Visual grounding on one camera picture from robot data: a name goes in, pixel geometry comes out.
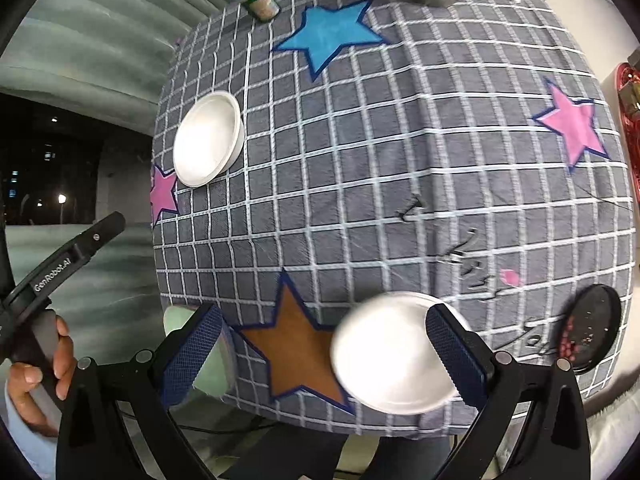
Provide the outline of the person's left hand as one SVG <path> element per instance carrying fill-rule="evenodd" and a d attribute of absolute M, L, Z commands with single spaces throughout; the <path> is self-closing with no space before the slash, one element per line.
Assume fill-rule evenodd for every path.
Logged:
<path fill-rule="evenodd" d="M 58 342 L 53 353 L 52 370 L 56 378 L 55 393 L 65 400 L 72 382 L 77 360 L 74 357 L 74 343 L 70 338 L 70 329 L 59 316 L 54 316 Z M 31 430 L 45 437 L 56 437 L 58 430 L 52 425 L 46 414 L 36 404 L 32 395 L 42 382 L 43 374 L 39 367 L 17 362 L 11 365 L 6 392 L 9 395 L 18 417 Z"/>

